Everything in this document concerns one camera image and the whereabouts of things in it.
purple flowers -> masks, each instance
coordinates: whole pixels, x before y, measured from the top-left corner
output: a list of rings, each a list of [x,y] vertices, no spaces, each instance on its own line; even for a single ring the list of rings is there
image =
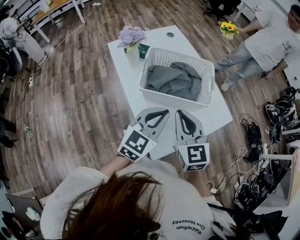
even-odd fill
[[[125,26],[118,37],[118,39],[121,40],[120,45],[123,48],[128,48],[132,47],[136,43],[141,43],[144,39],[146,39],[147,32],[147,28],[142,30],[141,28],[134,27],[132,25]]]

sneaker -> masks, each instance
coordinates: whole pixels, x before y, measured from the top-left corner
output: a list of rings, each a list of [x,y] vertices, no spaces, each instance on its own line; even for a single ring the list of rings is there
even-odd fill
[[[228,82],[224,81],[223,84],[221,85],[221,90],[223,92],[226,92],[229,89],[230,85],[231,84],[229,84]]]

yellow flowers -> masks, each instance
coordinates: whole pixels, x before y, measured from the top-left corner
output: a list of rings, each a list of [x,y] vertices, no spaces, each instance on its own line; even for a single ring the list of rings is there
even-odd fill
[[[236,26],[232,24],[231,21],[218,22],[218,24],[220,25],[220,30],[222,33],[229,34],[229,35],[239,34],[239,31],[236,29]]]
[[[227,28],[227,26],[228,26],[228,23],[226,23],[226,22],[223,22],[223,23],[221,24],[221,28]]]

jeans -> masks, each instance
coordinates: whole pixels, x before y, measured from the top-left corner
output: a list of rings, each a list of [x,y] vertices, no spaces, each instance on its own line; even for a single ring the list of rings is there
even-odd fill
[[[232,85],[239,80],[254,74],[265,72],[252,57],[251,53],[245,46],[245,42],[239,45],[231,54],[227,55],[223,60],[215,63],[215,69],[223,71],[233,65],[244,63],[244,65],[235,73],[229,75],[226,79],[227,84]]]

white desk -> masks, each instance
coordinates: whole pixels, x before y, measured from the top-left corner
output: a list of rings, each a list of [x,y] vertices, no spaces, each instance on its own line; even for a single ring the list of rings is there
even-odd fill
[[[42,10],[40,10],[35,17],[33,18],[33,22],[32,22],[32,26],[34,26],[34,28],[38,31],[38,33],[46,40],[47,43],[50,43],[50,39],[47,37],[47,35],[41,30],[41,28],[38,26],[38,22],[49,17],[50,21],[55,24],[55,21],[53,20],[53,18],[51,17],[51,14],[56,11],[57,9],[63,7],[64,5],[68,4],[72,2],[77,14],[81,20],[82,23],[84,23],[84,18],[83,15],[80,12],[80,9],[76,3],[76,0],[52,0],[52,4],[49,6],[49,10],[47,12],[43,12]],[[81,6],[82,8],[84,8],[84,3],[83,0],[80,0]]]
[[[247,0],[246,1],[242,0],[242,2],[240,3],[240,9],[239,9],[238,13],[236,14],[236,16],[234,17],[233,22],[236,22],[238,20],[239,16],[241,15],[241,13],[245,9],[245,7],[247,7],[251,12],[253,12],[255,14],[258,9],[261,9],[261,4],[260,4],[260,2],[255,4],[253,2],[248,3]]]
[[[168,37],[166,35],[168,32],[172,32],[174,37]],[[148,39],[143,41],[143,44],[199,57],[190,42],[176,26],[151,30],[148,34]],[[149,107],[159,106],[167,108],[166,106],[149,103],[144,100],[139,90],[138,77],[133,72],[124,50],[118,48],[118,45],[119,40],[116,40],[109,43],[108,47],[133,115],[137,116],[141,110]],[[142,69],[143,61],[140,62],[140,67]],[[170,110],[170,117],[157,139],[159,144],[150,152],[152,159],[159,159],[174,152],[173,146],[177,141],[175,133],[175,112],[177,109],[168,109]],[[192,114],[201,121],[206,135],[233,120],[218,87],[213,91],[211,105],[192,112]]]

